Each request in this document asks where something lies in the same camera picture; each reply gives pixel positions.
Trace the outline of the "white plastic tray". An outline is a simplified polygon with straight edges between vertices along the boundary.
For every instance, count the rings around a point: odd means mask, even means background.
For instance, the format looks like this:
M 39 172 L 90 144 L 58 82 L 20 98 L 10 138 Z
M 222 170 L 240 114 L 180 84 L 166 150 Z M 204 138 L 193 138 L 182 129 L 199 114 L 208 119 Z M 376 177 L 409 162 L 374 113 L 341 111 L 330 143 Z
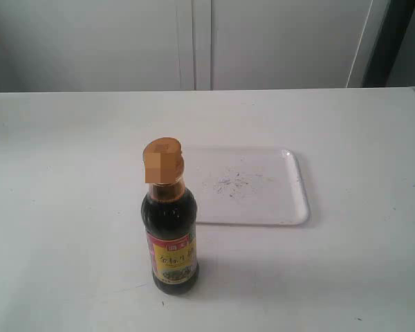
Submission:
M 197 223 L 295 226 L 310 208 L 295 154 L 281 147 L 186 147 Z

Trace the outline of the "dark soy sauce bottle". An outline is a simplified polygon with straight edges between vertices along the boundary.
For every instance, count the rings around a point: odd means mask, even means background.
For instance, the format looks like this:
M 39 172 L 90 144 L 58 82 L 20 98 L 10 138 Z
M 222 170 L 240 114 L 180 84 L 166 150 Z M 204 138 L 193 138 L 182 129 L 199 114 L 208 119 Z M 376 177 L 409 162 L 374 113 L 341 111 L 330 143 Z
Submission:
M 148 191 L 142 200 L 155 285 L 169 295 L 189 291 L 199 275 L 196 255 L 197 204 L 185 185 L 181 143 L 170 137 L 150 142 L 142 153 Z

